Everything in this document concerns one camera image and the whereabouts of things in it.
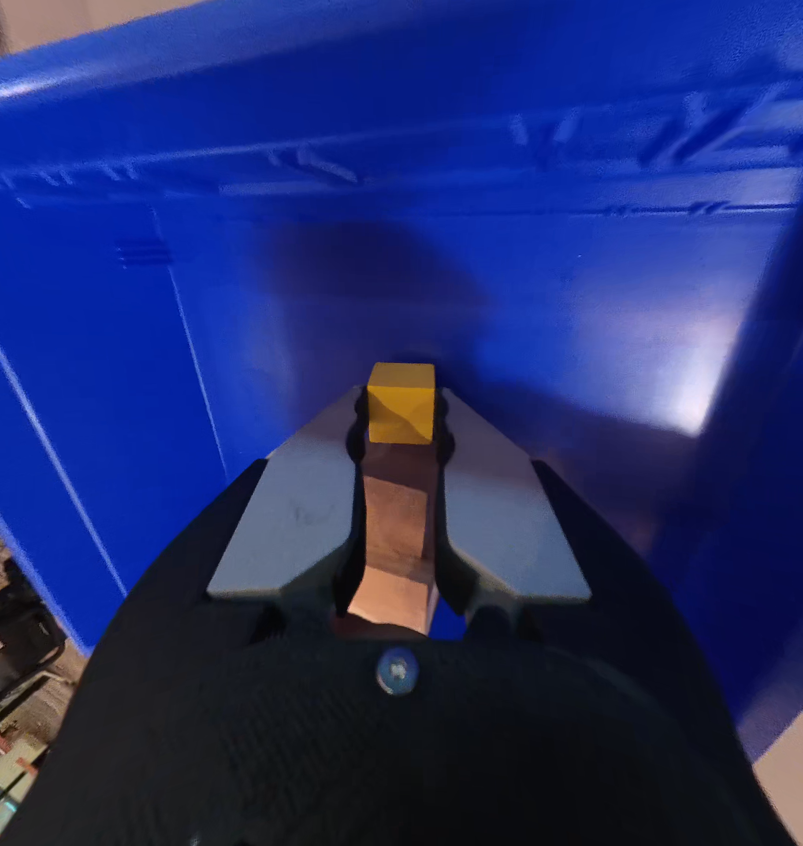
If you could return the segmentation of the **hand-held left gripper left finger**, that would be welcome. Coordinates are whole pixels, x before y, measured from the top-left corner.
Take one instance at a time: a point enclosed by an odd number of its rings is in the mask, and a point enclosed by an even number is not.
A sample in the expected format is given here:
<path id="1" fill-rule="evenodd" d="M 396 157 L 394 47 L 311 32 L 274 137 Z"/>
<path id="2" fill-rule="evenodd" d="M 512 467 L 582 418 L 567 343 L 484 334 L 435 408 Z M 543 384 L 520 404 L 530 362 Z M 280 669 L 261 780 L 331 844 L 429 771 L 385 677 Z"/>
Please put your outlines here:
<path id="1" fill-rule="evenodd" d="M 211 599 L 347 612 L 365 571 L 367 428 L 366 389 L 355 386 L 269 454 Z"/>

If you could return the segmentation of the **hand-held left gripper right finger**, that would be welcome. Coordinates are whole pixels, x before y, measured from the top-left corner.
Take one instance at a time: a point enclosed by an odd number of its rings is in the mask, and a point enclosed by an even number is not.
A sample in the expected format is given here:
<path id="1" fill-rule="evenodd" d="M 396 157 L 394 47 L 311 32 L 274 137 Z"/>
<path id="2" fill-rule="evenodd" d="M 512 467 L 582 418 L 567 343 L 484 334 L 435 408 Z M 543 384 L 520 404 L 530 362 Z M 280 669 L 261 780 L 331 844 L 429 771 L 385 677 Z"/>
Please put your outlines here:
<path id="1" fill-rule="evenodd" d="M 450 389 L 436 403 L 436 584 L 451 610 L 584 605 L 591 590 L 529 455 Z"/>

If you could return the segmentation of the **medium natural wooden cube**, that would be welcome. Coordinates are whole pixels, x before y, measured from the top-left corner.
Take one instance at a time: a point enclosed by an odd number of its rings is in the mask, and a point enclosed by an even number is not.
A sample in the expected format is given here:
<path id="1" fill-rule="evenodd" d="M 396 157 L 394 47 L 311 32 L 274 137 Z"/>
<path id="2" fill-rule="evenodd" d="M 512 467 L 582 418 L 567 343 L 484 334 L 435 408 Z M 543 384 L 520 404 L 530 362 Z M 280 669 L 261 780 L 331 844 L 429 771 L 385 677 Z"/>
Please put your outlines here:
<path id="1" fill-rule="evenodd" d="M 423 580 L 435 558 L 435 444 L 369 442 L 361 468 L 366 566 Z"/>

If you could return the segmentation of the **yellow wooden cube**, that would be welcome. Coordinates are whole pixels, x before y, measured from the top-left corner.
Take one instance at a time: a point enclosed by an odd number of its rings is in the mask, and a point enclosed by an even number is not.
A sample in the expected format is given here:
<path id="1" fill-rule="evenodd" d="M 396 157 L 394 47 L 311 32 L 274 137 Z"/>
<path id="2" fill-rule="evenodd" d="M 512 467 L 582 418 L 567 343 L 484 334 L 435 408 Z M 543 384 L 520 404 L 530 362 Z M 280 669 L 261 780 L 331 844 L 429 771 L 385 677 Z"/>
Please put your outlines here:
<path id="1" fill-rule="evenodd" d="M 372 443 L 426 446 L 435 429 L 435 366 L 378 362 L 367 383 Z"/>

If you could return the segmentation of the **blue plastic bin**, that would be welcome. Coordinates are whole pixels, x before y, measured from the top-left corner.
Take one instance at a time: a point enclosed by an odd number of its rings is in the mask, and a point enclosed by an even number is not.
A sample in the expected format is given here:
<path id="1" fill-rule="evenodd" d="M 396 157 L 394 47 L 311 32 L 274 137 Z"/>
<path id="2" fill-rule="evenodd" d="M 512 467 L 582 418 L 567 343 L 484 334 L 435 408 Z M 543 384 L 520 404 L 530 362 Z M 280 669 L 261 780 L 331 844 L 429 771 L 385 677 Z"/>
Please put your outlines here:
<path id="1" fill-rule="evenodd" d="M 803 2 L 204 2 L 0 58 L 0 534 L 86 650 L 378 360 L 803 710 Z"/>

